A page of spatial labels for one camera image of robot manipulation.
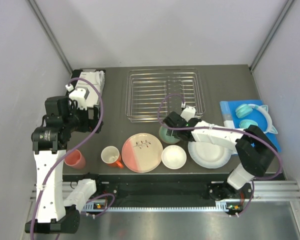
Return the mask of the green ceramic bowl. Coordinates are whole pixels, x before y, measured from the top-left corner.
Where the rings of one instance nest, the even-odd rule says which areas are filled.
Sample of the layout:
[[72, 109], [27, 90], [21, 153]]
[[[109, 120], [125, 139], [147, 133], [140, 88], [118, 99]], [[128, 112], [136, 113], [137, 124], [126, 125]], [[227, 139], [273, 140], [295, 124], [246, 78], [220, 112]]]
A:
[[166, 144], [174, 145], [180, 142], [180, 139], [173, 135], [174, 131], [167, 129], [166, 126], [161, 126], [159, 128], [159, 137]]

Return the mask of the small white bowl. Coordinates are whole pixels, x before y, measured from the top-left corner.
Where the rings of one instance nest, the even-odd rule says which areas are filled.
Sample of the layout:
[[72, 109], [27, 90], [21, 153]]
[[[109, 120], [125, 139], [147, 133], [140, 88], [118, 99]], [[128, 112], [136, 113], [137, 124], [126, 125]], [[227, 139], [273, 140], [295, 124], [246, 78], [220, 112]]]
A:
[[162, 151], [161, 161], [167, 168], [178, 170], [185, 165], [187, 154], [180, 146], [170, 145]]

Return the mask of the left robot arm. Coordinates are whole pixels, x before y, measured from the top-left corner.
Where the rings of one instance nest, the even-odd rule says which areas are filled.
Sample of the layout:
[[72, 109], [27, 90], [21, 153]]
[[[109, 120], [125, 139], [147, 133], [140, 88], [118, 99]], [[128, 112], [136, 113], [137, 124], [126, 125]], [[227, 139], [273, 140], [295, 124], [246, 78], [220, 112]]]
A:
[[32, 135], [36, 164], [36, 203], [33, 216], [24, 230], [30, 234], [74, 234], [80, 224], [80, 211], [89, 197], [99, 198], [104, 191], [94, 179], [82, 179], [70, 196], [63, 199], [63, 164], [72, 150], [67, 146], [73, 132], [92, 136], [101, 131], [103, 114], [96, 104], [84, 107], [68, 96], [49, 97], [45, 115]]

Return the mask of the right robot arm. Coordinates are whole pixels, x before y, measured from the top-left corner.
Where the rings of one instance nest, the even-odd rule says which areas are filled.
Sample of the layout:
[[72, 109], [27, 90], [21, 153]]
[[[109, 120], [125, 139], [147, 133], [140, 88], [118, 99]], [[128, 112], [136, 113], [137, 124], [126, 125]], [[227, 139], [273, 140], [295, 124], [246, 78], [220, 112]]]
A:
[[160, 124], [181, 140], [209, 143], [238, 154], [240, 163], [230, 172], [226, 181], [219, 186], [208, 187], [212, 199], [235, 198], [246, 183], [272, 179], [266, 172], [273, 160], [279, 158], [278, 151], [258, 126], [251, 125], [246, 129], [226, 128], [200, 118], [186, 119], [174, 111]]

